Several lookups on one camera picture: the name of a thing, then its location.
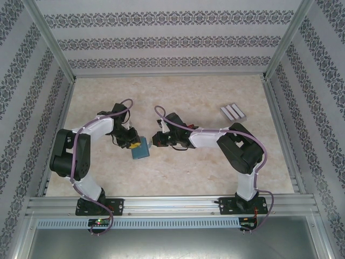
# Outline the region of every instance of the wire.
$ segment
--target wire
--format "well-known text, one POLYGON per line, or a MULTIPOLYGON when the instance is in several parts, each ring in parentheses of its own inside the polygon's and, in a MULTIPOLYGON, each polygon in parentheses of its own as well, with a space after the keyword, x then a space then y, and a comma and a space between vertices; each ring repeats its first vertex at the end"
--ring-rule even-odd
POLYGON ((113 136, 113 135, 111 135, 111 136, 112 136, 112 142, 113 142, 113 144, 116 145, 116 146, 118 146, 118 144, 116 144, 116 143, 114 142, 114 136, 113 136))
MULTIPOLYGON (((105 115, 105 116, 102 116, 102 117, 97 117, 96 119, 93 119, 91 121, 89 121, 87 124, 85 124, 83 127, 81 127, 77 133, 75 134, 75 137, 74 137, 74 143, 73 143, 73 154, 72 154, 72 169, 71 169, 71 178, 70 178, 70 182, 74 188, 74 190, 79 193, 79 195, 81 195, 82 198, 88 200, 88 201, 91 201, 93 203, 95 203, 96 205, 102 207, 103 209, 105 209, 106 211, 109 212, 109 218, 111 219, 111 223, 109 224, 108 228, 106 228, 103 232, 101 233, 98 233, 97 236, 100 236, 100 235, 103 235, 105 233, 107 233, 110 228, 112 227, 113 223, 114 223, 114 215, 113 215, 113 212, 108 208, 106 207, 105 205, 103 205, 102 203, 99 203, 98 201, 95 201, 93 199, 91 199, 90 197, 86 196, 85 194, 82 193, 81 190, 79 190, 77 188, 77 186, 75 185, 75 179, 74 179, 74 174, 75 174, 75 163, 77 161, 77 143, 78 143, 78 137, 79 135, 83 132, 84 129, 86 129, 88 126, 94 124, 95 122, 99 121, 99 120, 104 120, 106 118, 109 118, 109 117, 113 117, 113 116, 118 116, 118 115, 121 115, 123 113, 126 113, 129 111, 129 109, 131 109, 133 107, 133 100, 132 99, 126 99, 126 100, 123 100, 121 102, 121 104, 127 102, 127 101, 130 101, 130 106, 123 110, 122 112, 118 112, 118 113, 113 113, 113 114, 109 114, 109 115, 105 115)), ((94 226, 91 226, 90 228, 90 232, 91 232, 91 235, 94 235, 95 233, 92 232, 92 229, 93 229, 94 226)))
POLYGON ((253 219, 255 219, 254 224, 256 224, 258 222, 258 209, 256 207, 254 207, 254 217, 253 219))
POLYGON ((186 148, 186 149, 179 149, 179 148, 176 148, 176 147, 174 147, 174 146, 171 146, 174 150, 177 150, 177 151, 187 151, 188 150, 188 148, 186 148))
POLYGON ((128 110, 128 119, 125 122, 121 123, 121 124, 126 124, 129 121, 129 118, 130 118, 130 110, 128 110))
POLYGON ((255 141, 259 147, 261 147, 261 149, 263 150, 264 152, 264 160, 262 161, 262 163, 258 166, 257 170, 254 172, 254 189, 257 191, 257 192, 261 192, 261 193, 268 193, 271 197, 272 197, 272 202, 271 202, 271 205, 270 205, 270 208, 268 209, 268 212, 266 214, 266 216, 264 217, 264 219, 262 220, 261 224, 258 225, 252 232, 256 231, 257 229, 259 229, 267 220, 268 216, 270 215, 271 211, 272 211, 272 208, 273 208, 273 205, 274 205, 274 196, 273 196, 273 193, 270 192, 269 190, 260 190, 257 188, 257 180, 258 180, 258 172, 261 168, 263 168, 263 166, 265 165, 265 163, 267 162, 267 150, 264 146, 264 144, 261 143, 261 141, 259 141, 257 138, 253 137, 252 135, 249 135, 249 134, 246 134, 244 132, 241 132, 241 131, 231 131, 229 129, 199 129, 199 128, 196 128, 196 129, 193 129, 193 128, 187 128, 187 127, 184 127, 184 126, 181 126, 177 123, 174 123, 170 120, 168 120, 166 117, 165 117, 165 114, 166 114, 166 111, 165 109, 160 106, 160 105, 156 105, 155 106, 155 112, 157 113, 157 115, 159 117, 161 117, 164 121, 166 121, 167 123, 170 123, 176 127, 179 127, 179 128, 182 128, 186 131, 192 131, 192 132, 217 132, 217 133, 220 133, 220 132, 225 132, 225 133, 231 133, 231 134, 237 134, 237 135, 242 135, 246 138, 249 138, 253 141, 255 141), (162 111, 163 111, 163 115, 159 113, 159 111, 157 110, 158 108, 160 108, 162 111))

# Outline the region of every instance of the marble surface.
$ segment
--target marble surface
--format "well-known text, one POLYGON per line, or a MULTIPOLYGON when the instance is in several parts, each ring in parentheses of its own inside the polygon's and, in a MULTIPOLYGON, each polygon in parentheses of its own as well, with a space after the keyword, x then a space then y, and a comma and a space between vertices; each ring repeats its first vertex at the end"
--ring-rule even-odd
MULTIPOLYGON (((187 124, 229 127, 220 107, 236 103, 247 115, 243 125, 268 151, 258 187, 293 193, 287 167, 259 76, 136 77, 77 79, 65 124, 82 126, 116 102, 134 100, 131 121, 139 135, 150 139, 160 130, 154 112, 162 105, 187 124)), ((150 148, 150 157, 133 160, 131 151, 114 146, 110 136, 92 145, 90 173, 108 196, 224 195, 237 188, 237 172, 220 149, 185 152, 150 148)), ((69 181, 52 173, 47 196, 78 196, 69 181)))

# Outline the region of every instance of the purple cable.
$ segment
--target purple cable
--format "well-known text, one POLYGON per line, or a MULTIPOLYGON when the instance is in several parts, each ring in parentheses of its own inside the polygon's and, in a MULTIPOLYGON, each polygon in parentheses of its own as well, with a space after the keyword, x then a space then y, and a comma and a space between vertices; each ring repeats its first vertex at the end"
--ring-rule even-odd
MULTIPOLYGON (((123 103, 125 103, 125 102, 127 102, 127 101, 130 101, 130 102, 131 102, 131 103, 130 103, 130 106, 129 106, 127 109, 125 109, 125 110, 122 111, 122 112, 109 114, 109 115, 102 116, 102 117, 99 117, 99 118, 96 118, 96 119, 93 119, 93 120, 89 121, 87 124, 85 124, 83 127, 81 127, 81 128, 77 131, 77 133, 75 134, 75 137, 74 137, 73 154, 72 154, 72 170, 71 170, 70 182, 71 182, 71 184, 72 184, 74 190, 75 190, 79 195, 81 195, 84 199, 86 199, 86 200, 88 200, 88 201, 91 201, 91 202, 95 203, 96 205, 102 207, 103 209, 107 210, 107 211, 109 212, 109 217, 110 217, 110 219, 111 219, 111 223, 109 224, 108 228, 105 229, 103 232, 98 233, 97 236, 103 235, 103 234, 105 234, 106 232, 108 232, 108 231, 110 230, 110 228, 112 227, 113 222, 114 222, 114 215, 113 215, 112 211, 111 211, 109 208, 107 208, 107 207, 104 206, 103 204, 99 203, 98 201, 95 201, 95 200, 91 199, 90 197, 84 195, 84 194, 82 193, 82 191, 79 190, 79 189, 77 188, 77 186, 74 184, 74 183, 75 183, 74 174, 75 174, 75 162, 76 162, 76 159, 77 159, 77 142, 78 142, 78 137, 79 137, 80 133, 81 133, 84 129, 86 129, 88 126, 90 126, 91 124, 93 124, 93 123, 95 123, 95 122, 97 122, 97 121, 99 121, 99 120, 104 120, 104 119, 109 118, 109 117, 118 116, 118 115, 121 115, 121 114, 124 114, 124 113, 128 112, 129 109, 131 109, 132 106, 133 106, 133 100, 132 100, 132 99, 126 99, 126 100, 123 100, 123 101, 121 102, 121 104, 123 104, 123 103)), ((91 228, 90 228, 91 235, 94 234, 94 233, 92 232, 93 227, 94 227, 94 226, 91 226, 91 228)))
POLYGON ((273 204, 274 204, 274 196, 273 196, 273 193, 271 193, 269 190, 259 190, 259 189, 257 188, 258 172, 259 172, 259 170, 260 170, 261 168, 263 168, 263 166, 264 166, 265 163, 267 162, 267 150, 266 150, 264 144, 262 144, 257 138, 253 137, 252 135, 249 135, 249 134, 244 133, 244 132, 241 132, 241 131, 231 131, 231 130, 228 130, 228 129, 192 129, 192 128, 187 128, 187 127, 181 126, 181 125, 179 125, 179 124, 177 124, 177 123, 174 123, 174 122, 168 120, 167 118, 165 118, 165 109, 164 109, 162 106, 160 106, 160 105, 156 105, 156 106, 155 106, 155 112, 157 113, 157 115, 158 115, 159 117, 161 117, 161 118, 162 118, 164 121, 166 121, 167 123, 172 124, 172 125, 174 125, 174 126, 176 126, 176 127, 182 128, 182 129, 184 129, 184 130, 186 130, 186 131, 192 131, 192 132, 226 132, 226 133, 232 133, 232 134, 242 135, 242 136, 244 136, 244 137, 247 137, 247 138, 249 138, 249 139, 255 141, 255 142, 261 147, 261 149, 264 151, 264 156, 265 156, 265 157, 264 157, 263 162, 261 163, 261 165, 257 168, 257 170, 256 170, 256 172, 255 172, 255 175, 254 175, 254 189, 255 189, 257 192, 268 193, 268 194, 271 195, 271 197, 272 197, 271 206, 270 206, 270 208, 268 209, 268 212, 267 212, 266 216, 265 216, 264 219, 262 220, 261 224, 260 224, 259 226, 257 226, 254 230, 252 230, 252 232, 255 232, 259 227, 261 227, 261 226, 265 223, 265 221, 267 220, 269 214, 271 213, 272 208, 273 208, 273 204), (163 111, 164 115, 162 115, 162 114, 160 114, 160 113, 158 112, 158 110, 157 110, 158 108, 160 108, 160 109, 163 111))

